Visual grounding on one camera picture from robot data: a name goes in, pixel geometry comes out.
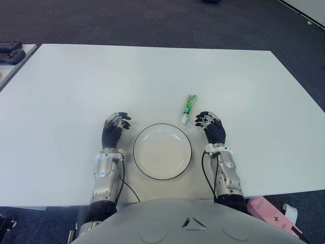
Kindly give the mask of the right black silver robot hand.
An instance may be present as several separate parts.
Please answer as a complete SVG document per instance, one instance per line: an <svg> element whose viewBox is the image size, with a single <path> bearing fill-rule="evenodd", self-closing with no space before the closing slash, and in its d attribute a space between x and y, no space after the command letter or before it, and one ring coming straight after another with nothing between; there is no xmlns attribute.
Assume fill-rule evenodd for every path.
<svg viewBox="0 0 325 244"><path fill-rule="evenodd" d="M203 111L196 116L195 126L201 127L211 144L225 144L226 132L222 122L213 112Z"/></svg>

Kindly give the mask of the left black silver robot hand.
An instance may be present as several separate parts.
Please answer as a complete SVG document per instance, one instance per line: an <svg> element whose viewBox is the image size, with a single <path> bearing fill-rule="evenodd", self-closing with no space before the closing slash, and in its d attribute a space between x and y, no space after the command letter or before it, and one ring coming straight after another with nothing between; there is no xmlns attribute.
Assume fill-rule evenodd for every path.
<svg viewBox="0 0 325 244"><path fill-rule="evenodd" d="M131 117L126 112L115 112L105 120L102 131L102 149L117 148L122 130L129 130L131 127L129 120Z"/></svg>

